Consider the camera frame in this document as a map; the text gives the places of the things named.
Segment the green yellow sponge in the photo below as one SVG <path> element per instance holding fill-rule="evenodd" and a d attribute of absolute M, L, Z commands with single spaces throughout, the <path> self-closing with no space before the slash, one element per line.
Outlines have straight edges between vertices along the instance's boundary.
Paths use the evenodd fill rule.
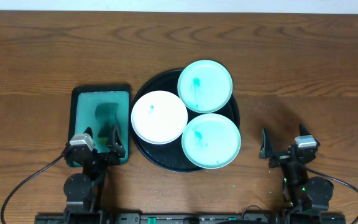
<path fill-rule="evenodd" d="M 108 139 L 111 135 L 113 128 L 117 124 L 117 107 L 117 103 L 101 103 L 96 107 L 94 115 L 100 127 L 99 139 Z"/>

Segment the white round plate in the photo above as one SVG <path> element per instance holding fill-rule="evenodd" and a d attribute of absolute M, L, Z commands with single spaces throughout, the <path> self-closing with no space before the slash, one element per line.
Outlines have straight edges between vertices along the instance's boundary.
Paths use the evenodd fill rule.
<path fill-rule="evenodd" d="M 141 96 L 131 112 L 134 132 L 151 144 L 176 140 L 188 123 L 188 112 L 182 100 L 168 91 L 151 91 Z"/>

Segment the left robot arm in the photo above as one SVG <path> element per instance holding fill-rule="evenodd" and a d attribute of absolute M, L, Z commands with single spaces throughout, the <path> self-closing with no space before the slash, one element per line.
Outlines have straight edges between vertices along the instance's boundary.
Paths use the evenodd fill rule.
<path fill-rule="evenodd" d="M 82 172 L 71 175 L 63 187 L 67 196 L 67 210 L 70 212 L 93 212 L 96 199 L 101 195 L 108 167 L 119 165 L 126 155 L 118 126 L 105 128 L 104 131 L 107 135 L 107 152 L 96 149 L 90 127 L 84 133 L 74 135 L 63 150 L 67 162 L 77 163 L 82 167 Z"/>

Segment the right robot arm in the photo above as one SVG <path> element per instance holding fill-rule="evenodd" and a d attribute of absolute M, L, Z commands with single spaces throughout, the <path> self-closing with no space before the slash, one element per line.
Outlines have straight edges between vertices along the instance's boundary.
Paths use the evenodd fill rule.
<path fill-rule="evenodd" d="M 333 197 L 333 183 L 324 177 L 309 177 L 306 164 L 316 158 L 320 143 L 303 124 L 300 135 L 286 151 L 274 151 L 266 129 L 262 130 L 259 157 L 268 159 L 270 168 L 280 168 L 290 202 L 300 212 L 326 212 Z"/>

